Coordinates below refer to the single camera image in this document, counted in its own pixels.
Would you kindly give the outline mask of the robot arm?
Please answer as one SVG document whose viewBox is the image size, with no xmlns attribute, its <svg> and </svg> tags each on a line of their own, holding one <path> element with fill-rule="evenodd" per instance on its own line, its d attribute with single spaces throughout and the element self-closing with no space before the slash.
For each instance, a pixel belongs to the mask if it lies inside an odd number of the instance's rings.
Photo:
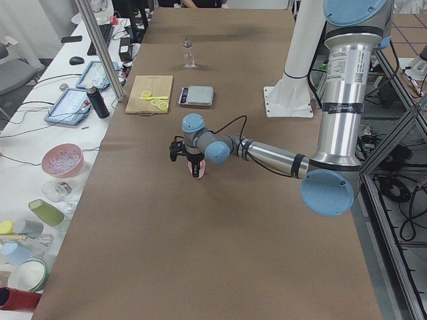
<svg viewBox="0 0 427 320">
<path fill-rule="evenodd" d="M 312 156 L 245 138 L 219 135 L 197 113 L 182 121 L 172 160 L 184 156 L 194 177 L 203 160 L 223 163 L 230 155 L 301 181 L 300 195 L 313 212 L 337 216 L 349 210 L 359 190 L 356 143 L 371 54 L 390 44 L 392 1 L 302 1 L 282 78 L 264 89 L 269 117 L 310 117 L 308 79 L 319 43 L 329 51 L 318 146 Z"/>
</svg>

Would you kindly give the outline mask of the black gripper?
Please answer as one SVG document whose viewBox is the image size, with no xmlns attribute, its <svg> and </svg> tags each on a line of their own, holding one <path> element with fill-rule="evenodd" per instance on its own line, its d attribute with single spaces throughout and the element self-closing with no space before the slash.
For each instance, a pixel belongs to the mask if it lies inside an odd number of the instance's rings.
<svg viewBox="0 0 427 320">
<path fill-rule="evenodd" d="M 200 152 L 197 148 L 186 146 L 186 157 L 189 161 L 189 168 L 193 177 L 200 176 L 200 162 L 204 160 L 204 154 Z"/>
</svg>

